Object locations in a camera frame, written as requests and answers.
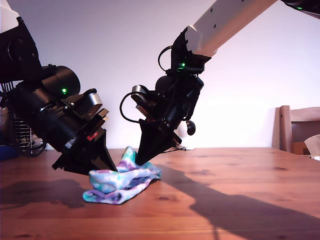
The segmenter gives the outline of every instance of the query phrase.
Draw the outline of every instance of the table surface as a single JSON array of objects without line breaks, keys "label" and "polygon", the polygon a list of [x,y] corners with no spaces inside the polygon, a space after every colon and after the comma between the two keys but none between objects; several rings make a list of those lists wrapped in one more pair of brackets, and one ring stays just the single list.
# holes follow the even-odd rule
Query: table surface
[{"label": "table surface", "polygon": [[[110,150],[115,163],[122,152]],[[320,161],[272,148],[160,154],[160,181],[108,205],[85,202],[89,177],[54,171],[58,156],[1,162],[1,239],[320,239]]]}]

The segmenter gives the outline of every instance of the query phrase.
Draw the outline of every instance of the white wall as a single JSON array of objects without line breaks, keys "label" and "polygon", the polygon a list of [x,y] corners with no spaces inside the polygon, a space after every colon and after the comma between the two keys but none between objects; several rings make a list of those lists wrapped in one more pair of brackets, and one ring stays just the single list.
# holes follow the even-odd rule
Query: white wall
[{"label": "white wall", "polygon": [[[43,65],[71,68],[81,92],[96,88],[110,111],[107,146],[138,147],[140,127],[122,119],[132,86],[154,89],[159,52],[212,0],[8,0],[33,36]],[[282,2],[229,40],[200,75],[192,120],[196,147],[270,147],[275,108],[320,105],[320,21]],[[169,66],[169,54],[162,56]],[[142,116],[130,98],[124,112]]]}]

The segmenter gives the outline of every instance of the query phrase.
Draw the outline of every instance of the wire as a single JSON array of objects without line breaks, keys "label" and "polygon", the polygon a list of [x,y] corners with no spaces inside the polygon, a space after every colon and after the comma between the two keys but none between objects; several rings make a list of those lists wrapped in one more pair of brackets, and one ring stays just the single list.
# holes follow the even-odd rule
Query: wire
[{"label": "wire", "polygon": [[[168,114],[168,112],[169,112],[169,110],[170,110],[170,108],[171,108],[171,106],[172,106],[172,104],[173,104],[173,102],[174,102],[174,99],[175,99],[176,90],[177,90],[177,85],[178,85],[178,80],[179,80],[179,79],[177,78],[176,81],[174,82],[174,88],[173,88],[172,97],[171,97],[170,102],[169,102],[169,105],[168,105],[168,107],[166,108],[165,113],[162,115],[162,117],[160,117],[160,118],[158,118],[157,120],[154,120],[154,121],[142,121],[142,122],[141,122],[142,124],[154,124],[154,123],[157,123],[157,122],[162,121],[162,119],[164,119],[164,118],[166,117],[166,115]],[[133,91],[133,92],[127,93],[127,94],[122,98],[122,100],[121,100],[121,102],[120,102],[120,106],[119,106],[120,114],[121,114],[121,116],[122,116],[125,120],[127,120],[127,121],[129,121],[129,122],[131,122],[131,123],[140,124],[139,121],[136,121],[136,120],[132,120],[132,119],[130,119],[130,118],[127,118],[127,117],[124,115],[123,111],[122,111],[122,106],[123,106],[123,104],[124,104],[124,101],[126,100],[126,98],[127,98],[128,96],[133,95],[133,94],[145,95],[146,93],[143,93],[143,92],[140,92],[140,91]]]},{"label": "wire", "polygon": [[163,49],[161,52],[160,52],[160,54],[159,54],[159,56],[158,56],[158,64],[159,64],[159,66],[160,66],[160,68],[163,70],[163,71],[166,71],[162,66],[161,66],[161,63],[160,63],[160,58],[161,58],[161,55],[162,54],[164,54],[166,51],[168,51],[169,49],[172,49],[172,45],[171,46],[167,46],[165,49]]},{"label": "wire", "polygon": [[127,117],[124,115],[123,111],[122,111],[122,105],[124,104],[124,101],[126,100],[126,98],[127,98],[128,96],[131,96],[131,95],[133,95],[133,94],[145,95],[145,93],[140,92],[140,91],[132,91],[132,92],[127,93],[127,94],[122,98],[122,100],[121,100],[121,102],[120,102],[120,107],[119,107],[119,109],[120,109],[120,114],[121,114],[121,116],[122,116],[125,120],[127,120],[127,121],[129,121],[129,122],[131,122],[131,123],[138,124],[139,121],[136,121],[136,120],[132,120],[132,119],[130,119],[130,118],[127,118]]},{"label": "wire", "polygon": [[179,151],[179,150],[182,150],[182,151],[190,151],[192,149],[186,149],[185,147],[182,147],[182,148],[177,148],[177,149],[174,149],[174,150],[170,150],[170,151],[164,151],[162,152],[162,154],[168,154],[168,153],[172,153],[172,152],[175,152],[175,151]]}]

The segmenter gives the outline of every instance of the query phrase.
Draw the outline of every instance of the sock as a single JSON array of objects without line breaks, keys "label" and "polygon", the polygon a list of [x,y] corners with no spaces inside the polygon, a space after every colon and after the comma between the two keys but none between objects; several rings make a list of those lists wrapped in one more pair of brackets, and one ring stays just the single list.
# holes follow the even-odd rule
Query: sock
[{"label": "sock", "polygon": [[161,169],[150,162],[136,164],[137,152],[128,146],[116,166],[116,171],[91,170],[89,181],[94,187],[83,193],[87,202],[119,205],[148,187],[152,180],[160,179]]}]

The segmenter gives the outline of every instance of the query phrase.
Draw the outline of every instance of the chair backrest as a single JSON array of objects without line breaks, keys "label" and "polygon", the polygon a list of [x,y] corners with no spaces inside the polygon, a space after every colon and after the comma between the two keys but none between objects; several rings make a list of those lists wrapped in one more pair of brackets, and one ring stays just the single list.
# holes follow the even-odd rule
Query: chair backrest
[{"label": "chair backrest", "polygon": [[280,107],[280,150],[310,154],[304,141],[320,134],[320,107],[290,110]]}]

